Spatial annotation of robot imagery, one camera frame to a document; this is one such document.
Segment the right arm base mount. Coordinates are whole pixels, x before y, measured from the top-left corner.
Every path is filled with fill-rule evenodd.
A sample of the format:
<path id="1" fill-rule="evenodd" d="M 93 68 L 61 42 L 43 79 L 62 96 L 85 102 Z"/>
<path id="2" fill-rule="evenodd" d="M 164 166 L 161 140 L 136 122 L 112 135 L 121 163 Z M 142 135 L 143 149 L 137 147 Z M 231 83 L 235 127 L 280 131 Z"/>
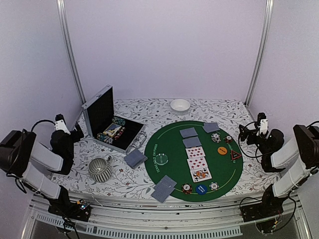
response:
<path id="1" fill-rule="evenodd" d="M 254 204 L 243 205 L 243 202 L 247 199 L 257 201 Z M 259 219 L 265 219 L 275 215 L 281 214 L 283 210 L 282 200 L 272 200 L 263 202 L 252 197 L 245 197 L 240 201 L 239 210 L 244 222 L 251 222 Z"/>

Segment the dealt blue playing card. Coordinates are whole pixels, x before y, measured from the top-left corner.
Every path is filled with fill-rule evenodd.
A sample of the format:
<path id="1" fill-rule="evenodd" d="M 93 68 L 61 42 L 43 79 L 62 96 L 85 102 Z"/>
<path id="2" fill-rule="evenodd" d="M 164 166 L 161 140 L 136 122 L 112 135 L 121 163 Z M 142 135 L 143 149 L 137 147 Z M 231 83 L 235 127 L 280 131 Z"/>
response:
<path id="1" fill-rule="evenodd" d="M 177 183 L 165 175 L 160 181 L 155 185 L 154 189 L 158 192 L 172 192 L 175 189 Z"/>

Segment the clear acrylic dealer button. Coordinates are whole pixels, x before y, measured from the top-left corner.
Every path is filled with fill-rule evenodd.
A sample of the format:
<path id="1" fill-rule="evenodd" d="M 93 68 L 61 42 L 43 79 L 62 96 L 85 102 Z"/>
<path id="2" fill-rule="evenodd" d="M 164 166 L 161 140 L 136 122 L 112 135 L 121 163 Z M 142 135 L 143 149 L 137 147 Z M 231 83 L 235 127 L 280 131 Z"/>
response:
<path id="1" fill-rule="evenodd" d="M 156 163 L 158 165 L 165 165 L 168 163 L 168 156 L 165 155 L 164 153 L 160 153 L 156 156 Z"/>

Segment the blue small blind button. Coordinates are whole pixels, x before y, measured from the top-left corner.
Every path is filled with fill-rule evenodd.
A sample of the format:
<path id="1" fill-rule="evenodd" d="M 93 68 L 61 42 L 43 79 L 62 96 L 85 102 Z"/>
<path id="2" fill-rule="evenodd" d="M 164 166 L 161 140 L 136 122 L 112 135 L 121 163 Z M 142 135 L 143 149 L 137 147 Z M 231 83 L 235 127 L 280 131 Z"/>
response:
<path id="1" fill-rule="evenodd" d="M 197 185 L 196 188 L 195 188 L 195 191 L 197 194 L 199 195 L 204 195 L 207 193 L 208 189 L 205 185 Z"/>

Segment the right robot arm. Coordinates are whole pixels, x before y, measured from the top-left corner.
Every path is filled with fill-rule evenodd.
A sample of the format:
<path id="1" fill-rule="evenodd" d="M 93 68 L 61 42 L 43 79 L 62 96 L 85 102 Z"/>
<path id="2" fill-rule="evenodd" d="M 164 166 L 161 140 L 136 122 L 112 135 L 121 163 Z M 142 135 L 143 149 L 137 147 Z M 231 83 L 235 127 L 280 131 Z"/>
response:
<path id="1" fill-rule="evenodd" d="M 288 141 L 279 129 L 268 131 L 267 119 L 253 123 L 254 129 L 239 125 L 238 142 L 254 144 L 261 152 L 261 166 L 265 172 L 284 172 L 284 175 L 271 184 L 264 192 L 258 213 L 268 217 L 289 194 L 302 186 L 307 179 L 319 170 L 319 123 L 308 126 L 296 124 L 294 136 Z"/>

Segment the red black triangle button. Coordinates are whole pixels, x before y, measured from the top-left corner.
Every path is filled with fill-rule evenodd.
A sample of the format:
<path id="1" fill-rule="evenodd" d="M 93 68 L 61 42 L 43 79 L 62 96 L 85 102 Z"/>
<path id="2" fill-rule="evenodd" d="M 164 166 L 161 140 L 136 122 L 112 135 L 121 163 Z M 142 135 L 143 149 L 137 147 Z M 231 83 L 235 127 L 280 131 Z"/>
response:
<path id="1" fill-rule="evenodd" d="M 242 157 L 242 155 L 240 153 L 238 153 L 238 152 L 236 152 L 234 150 L 231 150 L 230 154 L 231 154 L 231 160 L 232 161 L 235 161 L 235 160 L 237 160 L 237 159 Z"/>

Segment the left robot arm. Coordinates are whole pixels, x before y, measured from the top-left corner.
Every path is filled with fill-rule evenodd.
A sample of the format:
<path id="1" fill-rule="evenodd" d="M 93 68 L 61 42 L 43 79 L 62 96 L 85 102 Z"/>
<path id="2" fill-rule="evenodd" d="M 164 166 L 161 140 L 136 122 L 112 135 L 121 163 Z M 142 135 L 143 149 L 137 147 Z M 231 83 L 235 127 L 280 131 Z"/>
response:
<path id="1" fill-rule="evenodd" d="M 7 177 L 13 177 L 22 192 L 30 188 L 41 194 L 63 216 L 74 212 L 67 189 L 49 180 L 38 166 L 57 174 L 68 175 L 74 163 L 74 144 L 84 133 L 75 125 L 69 130 L 64 119 L 54 121 L 51 148 L 36 139 L 34 131 L 23 129 L 11 131 L 0 143 L 0 168 Z"/>

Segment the orange big blind button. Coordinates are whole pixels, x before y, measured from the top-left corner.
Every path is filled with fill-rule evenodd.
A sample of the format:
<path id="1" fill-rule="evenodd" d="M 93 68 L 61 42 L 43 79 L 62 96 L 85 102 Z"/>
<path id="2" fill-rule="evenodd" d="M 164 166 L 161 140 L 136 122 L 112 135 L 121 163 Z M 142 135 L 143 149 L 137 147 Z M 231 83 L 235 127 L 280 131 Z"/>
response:
<path id="1" fill-rule="evenodd" d="M 226 155 L 226 154 L 228 153 L 228 150 L 227 150 L 226 147 L 221 146 L 221 147 L 219 147 L 219 148 L 217 149 L 217 152 L 218 152 L 220 155 Z"/>

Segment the blue playing card deck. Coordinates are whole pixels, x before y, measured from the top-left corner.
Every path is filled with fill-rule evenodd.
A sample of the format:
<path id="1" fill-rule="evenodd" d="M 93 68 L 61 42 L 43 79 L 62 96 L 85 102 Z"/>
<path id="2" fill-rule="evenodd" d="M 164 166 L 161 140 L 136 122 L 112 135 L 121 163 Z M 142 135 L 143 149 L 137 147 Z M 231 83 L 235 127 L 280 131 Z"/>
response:
<path id="1" fill-rule="evenodd" d="M 132 169 L 135 169 L 141 163 L 145 162 L 147 157 L 138 149 L 134 149 L 124 157 L 124 160 Z"/>

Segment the red chip stack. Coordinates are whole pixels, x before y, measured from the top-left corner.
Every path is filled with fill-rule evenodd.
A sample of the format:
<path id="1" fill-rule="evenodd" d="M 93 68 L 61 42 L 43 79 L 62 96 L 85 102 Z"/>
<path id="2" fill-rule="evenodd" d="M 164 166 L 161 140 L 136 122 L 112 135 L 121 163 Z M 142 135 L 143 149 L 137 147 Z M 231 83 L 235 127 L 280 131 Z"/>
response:
<path id="1" fill-rule="evenodd" d="M 190 194 L 192 192 L 192 185 L 189 183 L 182 184 L 181 190 L 184 194 Z"/>
<path id="2" fill-rule="evenodd" d="M 224 141 L 225 141 L 227 144 L 230 144 L 230 143 L 233 141 L 233 137 L 230 136 L 230 135 L 227 135 L 227 136 L 225 136 Z"/>

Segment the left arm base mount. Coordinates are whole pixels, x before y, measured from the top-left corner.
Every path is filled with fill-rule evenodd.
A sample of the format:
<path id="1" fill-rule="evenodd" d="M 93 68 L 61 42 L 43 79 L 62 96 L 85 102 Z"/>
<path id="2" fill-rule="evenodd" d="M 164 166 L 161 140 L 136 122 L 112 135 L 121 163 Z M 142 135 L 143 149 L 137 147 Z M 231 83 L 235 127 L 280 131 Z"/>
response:
<path id="1" fill-rule="evenodd" d="M 89 221 L 91 210 L 90 203 L 83 199 L 70 203 L 50 202 L 48 208 L 48 212 L 51 214 L 83 222 Z"/>

